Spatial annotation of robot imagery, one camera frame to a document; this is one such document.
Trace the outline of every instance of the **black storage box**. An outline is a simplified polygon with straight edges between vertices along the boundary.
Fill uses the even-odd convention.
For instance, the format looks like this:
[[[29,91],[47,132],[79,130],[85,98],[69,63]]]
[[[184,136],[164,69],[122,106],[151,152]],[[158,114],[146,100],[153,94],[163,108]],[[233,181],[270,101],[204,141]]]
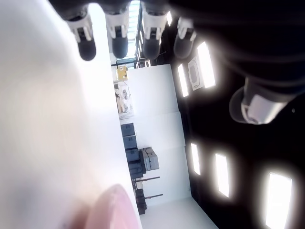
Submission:
[[[125,149],[134,149],[137,148],[137,139],[135,135],[123,137],[124,147]]]
[[[139,150],[138,149],[126,150],[126,157],[128,162],[140,160]]]
[[[121,125],[123,137],[135,135],[133,123]]]

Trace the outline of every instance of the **fluorescent light panel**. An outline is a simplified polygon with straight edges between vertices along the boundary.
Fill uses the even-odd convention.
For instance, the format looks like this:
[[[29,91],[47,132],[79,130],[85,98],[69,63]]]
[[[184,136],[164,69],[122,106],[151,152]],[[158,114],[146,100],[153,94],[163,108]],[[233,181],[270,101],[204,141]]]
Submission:
[[[218,189],[226,197],[229,197],[229,176],[228,176],[227,158],[220,154],[215,154],[215,156],[216,156]]]
[[[183,97],[186,97],[186,96],[189,95],[189,92],[188,92],[188,89],[187,89],[186,79],[185,79],[182,64],[180,64],[179,67],[178,67],[178,74],[179,74],[180,85],[181,85],[181,89],[182,89],[182,95],[183,95]]]
[[[171,15],[171,12],[168,11],[167,15],[166,15],[166,18],[167,18],[167,23],[168,23],[168,26],[171,25],[172,21],[173,21],[173,18],[172,18],[172,15]]]
[[[271,229],[284,229],[289,210],[292,179],[270,173],[267,192],[266,225]]]
[[[139,41],[139,47],[140,47],[140,51],[142,52],[142,48],[141,48],[141,43],[140,43],[140,41]]]
[[[143,19],[142,19],[142,26],[143,26],[143,32],[145,32]]]
[[[142,32],[140,32],[141,43],[143,43]]]
[[[198,156],[198,148],[196,144],[191,143],[194,171],[200,175],[200,164]]]
[[[198,56],[200,62],[201,73],[203,76],[204,86],[212,87],[215,86],[215,78],[212,67],[212,62],[209,54],[209,49],[205,42],[198,46]]]

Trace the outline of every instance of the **white joint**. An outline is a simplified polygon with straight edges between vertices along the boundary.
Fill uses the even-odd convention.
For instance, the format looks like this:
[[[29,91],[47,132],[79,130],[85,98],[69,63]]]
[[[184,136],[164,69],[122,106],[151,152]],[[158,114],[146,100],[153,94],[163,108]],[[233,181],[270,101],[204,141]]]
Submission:
[[[128,24],[129,24],[129,7],[127,7],[127,10],[124,13],[121,14],[108,14],[105,13],[106,17],[106,25],[107,29],[111,35],[111,38],[115,39],[115,27],[121,26],[122,30],[122,37],[127,37],[128,32]]]
[[[93,39],[92,21],[89,12],[87,12],[86,17],[83,19],[80,19],[79,21],[67,21],[67,23],[71,32],[74,33],[77,43],[81,42],[81,38],[78,32],[78,29],[80,28],[83,28],[87,41],[91,41]]]
[[[273,102],[256,94],[249,106],[241,103],[241,109],[247,123],[261,125],[271,122],[286,105],[287,102]]]
[[[177,28],[178,28],[178,36],[182,40],[182,39],[185,38],[187,29],[188,28],[190,28],[190,29],[194,28],[193,21],[191,19],[188,19],[188,18],[180,17],[179,20],[178,20]],[[196,35],[197,35],[196,32],[193,31],[193,33],[191,35],[191,38],[190,38],[190,41],[195,40]]]
[[[167,22],[166,14],[164,15],[150,15],[145,10],[145,4],[142,3],[143,11],[142,11],[142,17],[143,17],[143,27],[144,27],[144,38],[150,39],[151,38],[151,29],[157,28],[156,33],[156,40],[159,40],[162,36],[162,33],[165,29],[165,25]]]

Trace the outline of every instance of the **white wall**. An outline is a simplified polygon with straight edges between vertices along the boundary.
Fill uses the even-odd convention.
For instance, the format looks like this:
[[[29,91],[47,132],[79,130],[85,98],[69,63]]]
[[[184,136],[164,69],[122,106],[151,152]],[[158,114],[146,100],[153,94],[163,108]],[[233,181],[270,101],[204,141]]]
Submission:
[[[140,218],[143,229],[217,229],[193,198],[151,206]]]
[[[3,4],[0,228],[83,229],[90,207],[116,183],[140,222],[101,8],[91,11],[97,54],[85,62],[48,1]]]
[[[148,171],[143,182],[148,206],[190,197],[190,183],[185,156],[185,140],[170,65],[128,70],[134,117],[121,124],[134,123],[138,148],[151,146],[158,155],[160,169]]]
[[[178,112],[171,66],[158,65],[127,71],[133,106],[137,116]]]

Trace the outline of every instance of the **yellow box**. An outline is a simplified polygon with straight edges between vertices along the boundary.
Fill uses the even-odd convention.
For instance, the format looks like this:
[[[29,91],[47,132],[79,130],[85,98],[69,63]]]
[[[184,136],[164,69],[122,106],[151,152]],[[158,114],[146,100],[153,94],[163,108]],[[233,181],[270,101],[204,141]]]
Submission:
[[[128,80],[126,71],[127,71],[126,66],[119,66],[118,67],[119,81]]]

